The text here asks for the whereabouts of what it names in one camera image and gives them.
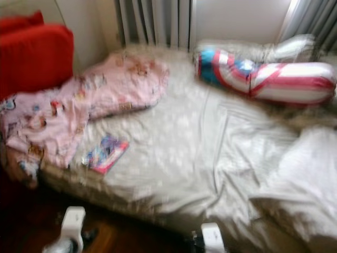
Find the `bed with grey floral sheet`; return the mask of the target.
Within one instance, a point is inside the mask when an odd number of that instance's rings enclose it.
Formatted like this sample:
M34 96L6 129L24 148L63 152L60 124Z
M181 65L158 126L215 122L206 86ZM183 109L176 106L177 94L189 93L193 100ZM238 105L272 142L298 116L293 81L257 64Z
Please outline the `bed with grey floral sheet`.
M185 51L132 46L116 53L166 63L164 96L152 108L91 121L69 168L44 164L41 184L184 235L216 222L229 251L308 252L249 197L303 128L337 125L337 109L274 106L212 87L195 77ZM101 175L82 157L108 133L130 145Z

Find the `pink cartoon print blanket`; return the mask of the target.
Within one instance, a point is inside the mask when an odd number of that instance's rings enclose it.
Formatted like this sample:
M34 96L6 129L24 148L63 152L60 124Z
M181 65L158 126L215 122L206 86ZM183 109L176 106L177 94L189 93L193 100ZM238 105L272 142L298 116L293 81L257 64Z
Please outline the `pink cartoon print blanket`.
M2 99L3 168L10 178L35 187L42 164L69 166L90 120L151 108L169 76L161 60L116 53L60 87Z

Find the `crumpled silvery grey pillow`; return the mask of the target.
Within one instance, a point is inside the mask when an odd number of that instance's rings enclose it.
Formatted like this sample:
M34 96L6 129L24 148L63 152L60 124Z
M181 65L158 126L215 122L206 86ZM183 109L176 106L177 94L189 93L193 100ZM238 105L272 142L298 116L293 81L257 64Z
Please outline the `crumpled silvery grey pillow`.
M267 63L297 63L313 60L315 36L301 34L291 37L275 46L267 53Z

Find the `colourful comic book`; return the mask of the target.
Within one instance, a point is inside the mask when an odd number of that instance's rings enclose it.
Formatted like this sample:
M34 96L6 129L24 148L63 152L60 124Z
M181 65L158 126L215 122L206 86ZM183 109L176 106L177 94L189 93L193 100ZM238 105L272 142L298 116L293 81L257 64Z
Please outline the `colourful comic book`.
M106 175L128 149L130 143L106 134L99 145L82 157L82 165L101 175Z

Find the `red white blue bolster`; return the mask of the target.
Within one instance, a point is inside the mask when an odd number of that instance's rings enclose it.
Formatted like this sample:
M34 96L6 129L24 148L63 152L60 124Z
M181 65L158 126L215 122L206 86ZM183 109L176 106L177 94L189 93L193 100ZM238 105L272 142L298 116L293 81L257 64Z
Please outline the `red white blue bolster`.
M222 49L199 51L195 69L213 86L270 103L323 104L334 97L337 87L337 71L327 63L257 64Z

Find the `grey curtain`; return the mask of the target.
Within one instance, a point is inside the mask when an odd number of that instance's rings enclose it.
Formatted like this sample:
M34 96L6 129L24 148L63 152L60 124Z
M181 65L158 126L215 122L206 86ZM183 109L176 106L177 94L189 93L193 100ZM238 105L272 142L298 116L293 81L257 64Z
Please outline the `grey curtain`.
M337 0L291 0L279 38L312 34L319 51L337 53Z
M196 48L195 0L114 0L120 40L191 51Z

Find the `grey-green mattress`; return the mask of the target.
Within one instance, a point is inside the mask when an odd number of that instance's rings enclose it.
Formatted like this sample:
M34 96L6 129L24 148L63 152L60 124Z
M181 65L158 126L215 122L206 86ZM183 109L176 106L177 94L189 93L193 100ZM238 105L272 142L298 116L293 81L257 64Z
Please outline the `grey-green mattress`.
M0 17L41 12L46 23L65 25L57 0L0 0Z

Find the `large red cushion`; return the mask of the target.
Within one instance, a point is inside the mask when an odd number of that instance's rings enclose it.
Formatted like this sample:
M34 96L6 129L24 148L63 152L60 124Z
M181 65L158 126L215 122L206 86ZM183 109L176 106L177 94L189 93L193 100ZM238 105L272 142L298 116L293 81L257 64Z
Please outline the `large red cushion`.
M74 36L43 24L0 35L1 99L63 84L74 75Z

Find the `thin red cushion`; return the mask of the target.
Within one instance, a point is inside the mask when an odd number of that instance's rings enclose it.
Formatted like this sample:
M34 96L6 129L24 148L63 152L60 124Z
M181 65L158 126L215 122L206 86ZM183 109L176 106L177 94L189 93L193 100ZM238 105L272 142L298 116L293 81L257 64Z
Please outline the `thin red cushion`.
M40 26L44 24L41 11L34 12L32 15L13 15L0 18L0 35L9 34L21 29Z

